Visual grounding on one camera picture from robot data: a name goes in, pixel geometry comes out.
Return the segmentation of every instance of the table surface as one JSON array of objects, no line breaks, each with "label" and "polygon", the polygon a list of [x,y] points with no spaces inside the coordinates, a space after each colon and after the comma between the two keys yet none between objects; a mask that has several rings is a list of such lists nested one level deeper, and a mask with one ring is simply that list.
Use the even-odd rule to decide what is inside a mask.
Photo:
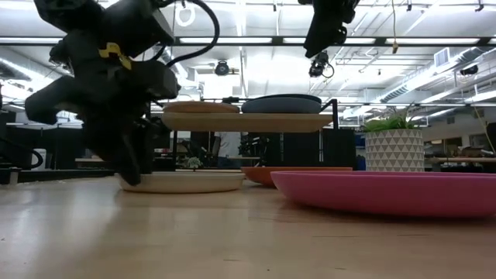
[{"label": "table surface", "polygon": [[496,222],[385,219],[275,189],[134,194],[113,177],[0,190],[0,278],[494,279]]},{"label": "table surface", "polygon": [[486,157],[454,157],[454,158],[426,158],[430,163],[496,163],[496,158]]}]

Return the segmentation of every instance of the security camera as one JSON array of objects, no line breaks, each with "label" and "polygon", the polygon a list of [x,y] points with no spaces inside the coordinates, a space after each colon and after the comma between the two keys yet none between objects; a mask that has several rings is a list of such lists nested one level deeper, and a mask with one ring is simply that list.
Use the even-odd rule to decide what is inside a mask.
[{"label": "security camera", "polygon": [[218,76],[226,76],[229,74],[229,66],[227,65],[227,61],[221,60],[217,63],[215,67],[215,74]]}]

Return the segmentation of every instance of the overhead camera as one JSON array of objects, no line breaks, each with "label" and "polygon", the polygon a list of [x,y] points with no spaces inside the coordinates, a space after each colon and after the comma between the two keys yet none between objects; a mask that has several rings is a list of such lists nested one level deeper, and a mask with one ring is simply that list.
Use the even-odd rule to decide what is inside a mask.
[{"label": "overhead camera", "polygon": [[215,67],[215,74],[218,76],[226,76],[229,74],[229,66],[227,61],[221,60],[217,63],[217,66]]},{"label": "overhead camera", "polygon": [[476,74],[478,72],[479,72],[479,67],[477,65],[460,70],[460,74],[463,76],[470,75],[470,74]]},{"label": "overhead camera", "polygon": [[310,78],[318,78],[320,76],[324,76],[324,70],[327,67],[332,66],[329,64],[329,55],[327,54],[327,51],[322,51],[321,53],[317,54],[315,59],[312,61],[312,65],[310,66],[310,71],[308,74],[310,75]]}]

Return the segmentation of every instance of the wooden shelf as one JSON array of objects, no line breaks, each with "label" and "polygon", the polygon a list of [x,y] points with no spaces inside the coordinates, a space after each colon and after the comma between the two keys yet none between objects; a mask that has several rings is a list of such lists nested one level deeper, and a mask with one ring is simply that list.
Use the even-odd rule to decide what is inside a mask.
[{"label": "wooden shelf", "polygon": [[311,133],[331,123],[332,115],[166,112],[162,121],[175,131]]}]

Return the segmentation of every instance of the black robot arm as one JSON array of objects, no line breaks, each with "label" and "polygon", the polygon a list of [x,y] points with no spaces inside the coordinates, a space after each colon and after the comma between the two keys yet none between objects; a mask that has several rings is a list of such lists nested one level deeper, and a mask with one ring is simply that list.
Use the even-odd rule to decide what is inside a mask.
[{"label": "black robot arm", "polygon": [[343,23],[355,18],[355,8],[360,0],[298,0],[302,5],[313,5],[314,15],[308,29],[304,48],[307,58],[327,47],[343,44],[347,30]]},{"label": "black robot arm", "polygon": [[[212,19],[212,42],[167,65],[157,61],[165,47],[174,43],[160,9],[175,1],[120,0],[104,9],[95,0],[34,0],[40,17],[67,33],[50,57],[74,76],[61,77],[29,96],[25,103],[28,118],[54,124],[61,110],[77,113],[88,148],[113,164],[131,185],[140,183],[140,174],[151,172],[150,162],[143,159],[150,151],[143,145],[157,123],[143,121],[143,115],[151,102],[176,98],[180,88],[170,66],[206,53],[220,34],[214,12],[202,0],[188,0]],[[300,0],[313,4],[315,10],[305,41],[306,57],[344,43],[343,22],[353,20],[358,1]],[[156,45],[161,48],[151,60],[132,59]]]}]

